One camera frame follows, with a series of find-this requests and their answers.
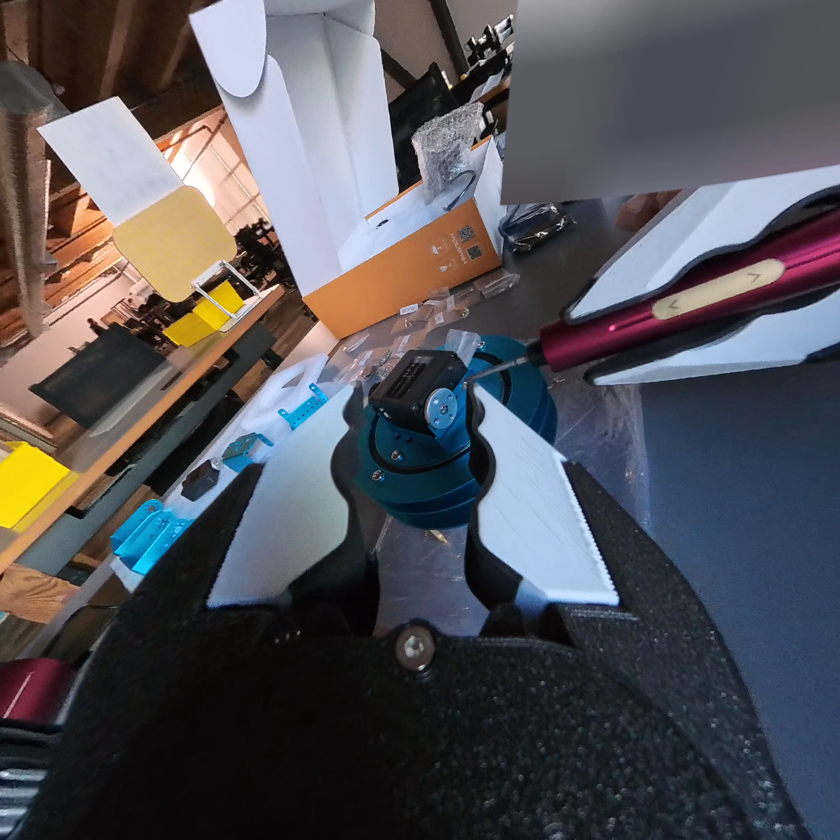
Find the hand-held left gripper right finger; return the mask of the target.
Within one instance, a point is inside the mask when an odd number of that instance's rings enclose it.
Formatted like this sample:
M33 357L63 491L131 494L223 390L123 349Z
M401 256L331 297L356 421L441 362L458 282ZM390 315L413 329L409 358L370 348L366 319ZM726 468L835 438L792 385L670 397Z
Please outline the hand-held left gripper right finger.
M619 592L566 458L480 385L468 388L465 418L478 485L465 546L472 594L536 634L565 634L571 618L618 621Z

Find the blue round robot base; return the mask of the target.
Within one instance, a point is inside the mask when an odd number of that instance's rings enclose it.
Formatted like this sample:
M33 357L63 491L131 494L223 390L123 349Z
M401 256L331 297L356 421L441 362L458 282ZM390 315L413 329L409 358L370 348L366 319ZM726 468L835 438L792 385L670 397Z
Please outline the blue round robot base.
M463 360L469 369L463 382L464 413L445 437L388 430L373 419L367 395L356 485L394 519L417 529L452 529L469 520L479 491L469 469L466 380L470 376L479 375L478 385L548 443L557 432L557 409L542 373L529 362L499 370L525 355L526 345L499 335L467 335L481 340L482 346L469 362Z

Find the red metal screwdriver handle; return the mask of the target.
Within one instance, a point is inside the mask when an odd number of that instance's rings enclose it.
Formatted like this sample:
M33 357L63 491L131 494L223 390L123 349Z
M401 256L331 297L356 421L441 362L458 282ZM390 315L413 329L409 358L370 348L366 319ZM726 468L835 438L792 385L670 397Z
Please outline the red metal screwdriver handle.
M585 322L541 329L525 355L499 370L529 362L553 372L599 364L689 331L743 322L797 306L815 292L838 289L839 211L811 217L750 247L707 259L656 296Z

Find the black servo with silver horn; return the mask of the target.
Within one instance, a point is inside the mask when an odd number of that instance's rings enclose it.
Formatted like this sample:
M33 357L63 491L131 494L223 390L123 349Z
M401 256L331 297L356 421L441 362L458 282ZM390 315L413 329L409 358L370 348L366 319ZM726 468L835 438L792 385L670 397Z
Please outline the black servo with silver horn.
M451 350L409 350L369 392L375 421L390 431L441 439L464 413L468 366Z

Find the black servo motor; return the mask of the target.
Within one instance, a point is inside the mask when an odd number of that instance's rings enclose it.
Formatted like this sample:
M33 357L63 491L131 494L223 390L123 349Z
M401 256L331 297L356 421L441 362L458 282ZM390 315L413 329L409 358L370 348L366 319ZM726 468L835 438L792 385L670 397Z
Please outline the black servo motor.
M219 481L224 462L209 458L190 471L181 484L181 495L188 501L198 501L213 490Z

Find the yellow plastic bin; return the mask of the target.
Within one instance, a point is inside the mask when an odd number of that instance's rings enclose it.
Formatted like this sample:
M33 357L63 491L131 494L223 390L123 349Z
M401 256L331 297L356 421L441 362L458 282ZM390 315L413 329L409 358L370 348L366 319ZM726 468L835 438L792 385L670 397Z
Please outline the yellow plastic bin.
M207 297L201 297L192 310L192 314L197 316L199 326L220 331L244 305L245 300L239 295L232 282L224 280L208 292Z
M163 335L176 347L192 347L215 332L216 329L211 323L193 311L167 327Z
M1 527L13 529L70 470L26 442L1 443Z

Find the pile of small screw bags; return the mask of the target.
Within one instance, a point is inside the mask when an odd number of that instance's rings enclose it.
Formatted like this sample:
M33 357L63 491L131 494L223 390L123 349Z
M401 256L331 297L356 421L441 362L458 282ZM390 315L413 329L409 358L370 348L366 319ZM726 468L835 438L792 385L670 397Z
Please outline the pile of small screw bags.
M339 360L346 365L334 378L337 383L383 382L398 362L411 350L420 350L430 332L447 328L444 349L452 350L465 361L482 346L480 339L469 338L455 327L466 319L471 309L483 300L496 297L518 285L520 276L506 269L496 269L464 285L460 290L441 287L431 297L399 311L391 326L390 338L377 343L366 329L351 334L339 349Z

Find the dark flat screen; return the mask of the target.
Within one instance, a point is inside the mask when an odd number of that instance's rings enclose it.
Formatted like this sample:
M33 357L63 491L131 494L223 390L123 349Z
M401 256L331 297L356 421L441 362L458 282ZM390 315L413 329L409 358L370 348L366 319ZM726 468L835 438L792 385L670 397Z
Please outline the dark flat screen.
M89 429L165 363L153 346L112 324L28 390Z

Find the bubble wrap roll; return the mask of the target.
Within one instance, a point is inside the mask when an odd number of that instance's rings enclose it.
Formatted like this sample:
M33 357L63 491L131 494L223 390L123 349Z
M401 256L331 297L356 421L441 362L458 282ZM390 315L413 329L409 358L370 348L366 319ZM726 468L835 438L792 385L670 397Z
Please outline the bubble wrap roll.
M424 200L442 213L454 209L476 181L470 161L482 114L480 101L467 103L426 122L412 137Z

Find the orange and white cardboard box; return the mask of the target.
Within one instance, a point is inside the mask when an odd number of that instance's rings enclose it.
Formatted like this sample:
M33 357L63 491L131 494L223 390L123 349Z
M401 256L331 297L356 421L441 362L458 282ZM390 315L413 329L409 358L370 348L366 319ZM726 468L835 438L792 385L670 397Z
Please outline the orange and white cardboard box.
M501 265L502 161L447 213L398 193L373 2L217 2L190 22L304 302L350 336Z

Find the black office chair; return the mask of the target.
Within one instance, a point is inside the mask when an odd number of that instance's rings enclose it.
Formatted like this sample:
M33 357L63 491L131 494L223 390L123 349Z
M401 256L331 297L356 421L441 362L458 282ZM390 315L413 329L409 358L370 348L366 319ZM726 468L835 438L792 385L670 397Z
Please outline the black office chair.
M413 147L415 132L432 119L455 110L455 95L438 63L389 104L398 192L421 181L417 154Z

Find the red metal cylinder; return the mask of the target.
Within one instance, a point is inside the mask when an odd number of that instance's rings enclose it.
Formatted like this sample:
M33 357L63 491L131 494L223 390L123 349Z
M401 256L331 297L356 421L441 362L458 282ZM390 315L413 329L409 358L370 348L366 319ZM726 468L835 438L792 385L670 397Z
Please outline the red metal cylinder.
M77 676L55 658L19 658L1 664L1 725L52 728Z

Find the black slotted cylinder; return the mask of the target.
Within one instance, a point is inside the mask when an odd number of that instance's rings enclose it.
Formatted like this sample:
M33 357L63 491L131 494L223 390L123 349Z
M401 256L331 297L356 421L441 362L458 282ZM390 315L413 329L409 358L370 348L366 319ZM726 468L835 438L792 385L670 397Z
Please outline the black slotted cylinder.
M1 726L1 838L15 838L55 757L60 735Z

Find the blue U-shaped metal bracket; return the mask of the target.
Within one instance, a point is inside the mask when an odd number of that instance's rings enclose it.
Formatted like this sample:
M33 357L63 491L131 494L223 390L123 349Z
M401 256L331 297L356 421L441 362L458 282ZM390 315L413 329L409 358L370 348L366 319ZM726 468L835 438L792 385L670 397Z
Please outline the blue U-shaped metal bracket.
M154 521L152 547L165 553L193 523L192 519L180 517L171 507L162 507Z
M152 531L136 532L121 543L115 554L131 572L146 575L157 563L153 541Z
M173 520L174 514L165 508L144 519L122 544L122 558L128 560L129 565L140 562Z

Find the blue perforated metal bracket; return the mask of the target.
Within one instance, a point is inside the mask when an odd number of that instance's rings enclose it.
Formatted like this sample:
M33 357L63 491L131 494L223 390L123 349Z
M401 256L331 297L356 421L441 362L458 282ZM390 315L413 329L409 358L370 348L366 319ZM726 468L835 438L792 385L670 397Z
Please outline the blue perforated metal bracket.
M294 409L288 411L285 408L278 410L278 415L284 419L292 430L303 425L315 412L321 407L325 406L329 398L323 393L321 388L314 383L309 385L310 396L308 399L300 403Z

